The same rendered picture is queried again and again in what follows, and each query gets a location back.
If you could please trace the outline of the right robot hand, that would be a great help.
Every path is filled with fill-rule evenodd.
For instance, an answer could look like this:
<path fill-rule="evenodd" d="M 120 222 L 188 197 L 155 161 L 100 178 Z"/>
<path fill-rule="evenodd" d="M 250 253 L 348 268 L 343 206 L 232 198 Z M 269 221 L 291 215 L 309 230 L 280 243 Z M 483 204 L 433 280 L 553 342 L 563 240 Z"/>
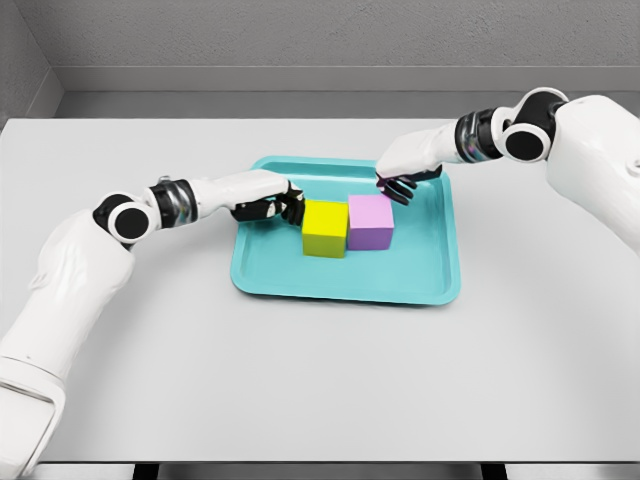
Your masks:
<path fill-rule="evenodd" d="M 376 162 L 376 186 L 390 200 L 408 205 L 417 183 L 439 178 L 442 164 L 431 150 L 435 130 L 418 131 L 394 140 Z"/>

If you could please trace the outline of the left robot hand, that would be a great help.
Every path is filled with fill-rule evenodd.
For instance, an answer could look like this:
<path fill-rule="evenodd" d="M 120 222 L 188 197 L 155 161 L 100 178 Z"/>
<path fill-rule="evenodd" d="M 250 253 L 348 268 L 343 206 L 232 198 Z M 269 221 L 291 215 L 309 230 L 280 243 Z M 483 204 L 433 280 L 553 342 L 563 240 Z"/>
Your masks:
<path fill-rule="evenodd" d="M 224 205 L 237 222 L 280 215 L 290 225 L 300 226 L 305 213 L 303 190 L 283 175 L 262 169 L 231 176 Z"/>

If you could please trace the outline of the yellow cube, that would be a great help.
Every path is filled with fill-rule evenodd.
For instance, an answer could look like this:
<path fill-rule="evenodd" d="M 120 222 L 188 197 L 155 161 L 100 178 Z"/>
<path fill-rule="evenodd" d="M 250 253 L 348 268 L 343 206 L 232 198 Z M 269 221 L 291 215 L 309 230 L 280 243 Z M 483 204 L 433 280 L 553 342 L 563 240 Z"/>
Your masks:
<path fill-rule="evenodd" d="M 305 256 L 343 258 L 348 234 L 349 210 L 342 202 L 307 200 L 302 223 Z"/>

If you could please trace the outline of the teal rectangular tray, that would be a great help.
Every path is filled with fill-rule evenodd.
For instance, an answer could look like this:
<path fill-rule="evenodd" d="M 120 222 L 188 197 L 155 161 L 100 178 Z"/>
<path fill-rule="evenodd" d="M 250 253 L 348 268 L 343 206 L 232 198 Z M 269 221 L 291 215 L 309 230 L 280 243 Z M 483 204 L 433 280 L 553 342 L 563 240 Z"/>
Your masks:
<path fill-rule="evenodd" d="M 242 223 L 231 261 L 247 293 L 415 305 L 444 305 L 461 288 L 451 184 L 446 174 L 419 184 L 408 206 L 393 206 L 389 249 L 306 256 L 299 228 L 281 219 Z"/>

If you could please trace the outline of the pink purple cube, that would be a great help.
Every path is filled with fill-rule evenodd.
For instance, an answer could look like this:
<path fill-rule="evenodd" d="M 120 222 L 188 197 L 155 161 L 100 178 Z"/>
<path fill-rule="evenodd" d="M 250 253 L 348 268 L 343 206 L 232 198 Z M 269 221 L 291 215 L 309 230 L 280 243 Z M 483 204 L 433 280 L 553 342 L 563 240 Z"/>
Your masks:
<path fill-rule="evenodd" d="M 388 250 L 394 233 L 391 200 L 382 195 L 348 197 L 349 250 Z"/>

